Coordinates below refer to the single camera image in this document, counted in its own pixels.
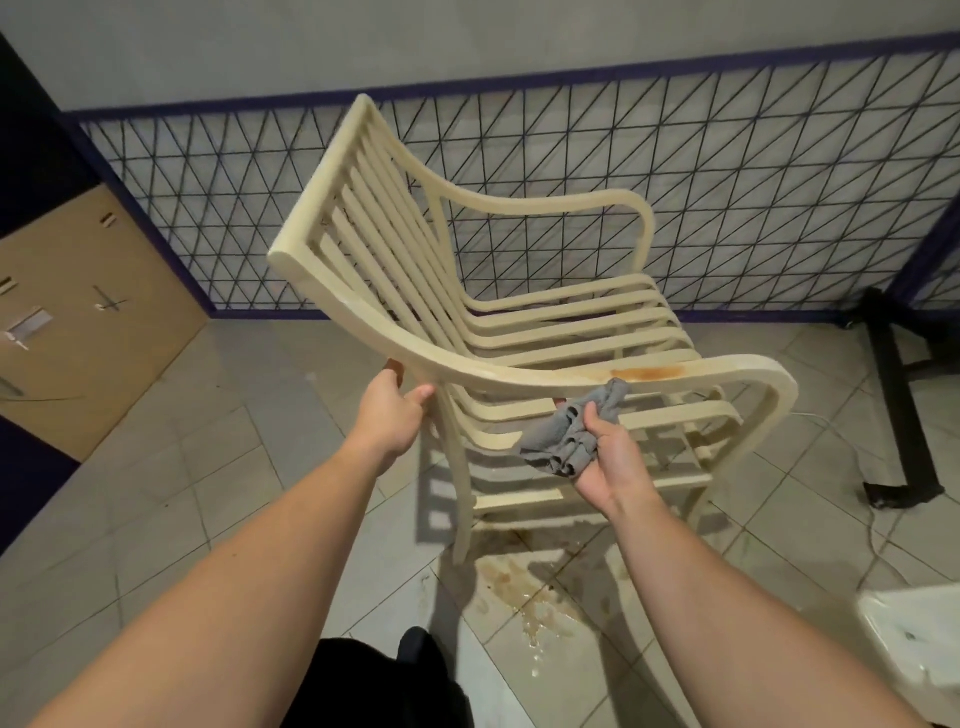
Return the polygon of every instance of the wet rag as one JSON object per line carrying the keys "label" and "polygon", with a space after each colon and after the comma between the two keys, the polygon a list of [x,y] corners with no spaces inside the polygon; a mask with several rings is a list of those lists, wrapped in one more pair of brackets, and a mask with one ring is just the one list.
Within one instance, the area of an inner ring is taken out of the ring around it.
{"label": "wet rag", "polygon": [[601,420],[615,424],[626,396],[627,382],[615,378],[584,397],[567,400],[549,420],[523,433],[518,454],[544,473],[576,477],[597,456],[597,439],[584,424],[587,402],[596,403]]}

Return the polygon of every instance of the white wall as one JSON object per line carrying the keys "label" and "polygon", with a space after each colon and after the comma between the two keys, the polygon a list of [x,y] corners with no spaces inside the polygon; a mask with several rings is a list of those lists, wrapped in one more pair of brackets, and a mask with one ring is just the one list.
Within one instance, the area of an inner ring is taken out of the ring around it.
{"label": "white wall", "polygon": [[691,58],[960,29],[958,0],[5,0],[63,109]]}

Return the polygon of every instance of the black metal base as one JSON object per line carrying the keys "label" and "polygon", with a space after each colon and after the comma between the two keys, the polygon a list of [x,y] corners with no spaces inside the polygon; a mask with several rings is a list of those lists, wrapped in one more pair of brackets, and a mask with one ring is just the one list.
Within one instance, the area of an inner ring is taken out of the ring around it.
{"label": "black metal base", "polygon": [[[876,288],[868,289],[857,309],[839,323],[841,327],[849,328],[860,322],[866,325],[870,334],[883,399],[906,477],[904,486],[865,482],[863,489],[874,508],[913,508],[942,494],[944,487],[926,443],[910,381],[960,373],[960,342],[951,337],[947,324],[921,318],[916,311]],[[922,336],[930,347],[931,358],[904,366],[893,325]]]}

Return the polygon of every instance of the brown stain on armrest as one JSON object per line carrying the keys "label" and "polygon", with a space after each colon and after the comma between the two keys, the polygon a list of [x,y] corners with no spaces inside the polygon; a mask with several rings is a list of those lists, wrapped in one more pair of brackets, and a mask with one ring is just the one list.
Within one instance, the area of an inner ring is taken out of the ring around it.
{"label": "brown stain on armrest", "polygon": [[636,369],[614,369],[610,376],[617,376],[624,381],[660,381],[683,376],[683,364],[674,364],[671,367],[638,367]]}

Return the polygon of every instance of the white cable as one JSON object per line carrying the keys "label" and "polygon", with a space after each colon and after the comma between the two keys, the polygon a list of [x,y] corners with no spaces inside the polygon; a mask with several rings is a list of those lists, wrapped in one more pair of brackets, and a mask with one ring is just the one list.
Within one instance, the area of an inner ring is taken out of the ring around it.
{"label": "white cable", "polygon": [[[809,417],[814,420],[820,420],[822,423],[824,423],[830,432],[832,432],[834,435],[836,435],[841,440],[843,440],[847,444],[847,446],[853,450],[853,456],[856,458],[856,468],[860,472],[860,479],[863,480],[864,482],[867,482],[867,471],[863,467],[863,461],[861,460],[862,453],[860,452],[860,448],[858,448],[849,439],[847,439],[847,436],[844,435],[844,433],[841,432],[839,429],[837,429],[836,426],[829,419],[827,419],[823,415],[814,414],[813,412],[791,412],[790,414],[798,415],[799,417]],[[874,507],[869,503],[867,504],[867,509],[870,511],[870,522],[867,524],[867,544],[870,546],[870,551],[874,554],[874,556],[877,559],[879,559],[888,567],[890,567],[894,571],[894,573],[900,577],[900,580],[904,584],[906,584],[908,587],[912,586],[910,584],[910,581],[906,578],[906,576],[903,575],[903,572],[900,571],[893,564],[891,564],[889,561],[887,561],[885,558],[883,558],[883,556],[880,555],[879,549],[877,549],[876,546],[874,546],[874,524],[876,523],[876,511],[874,510]]]}

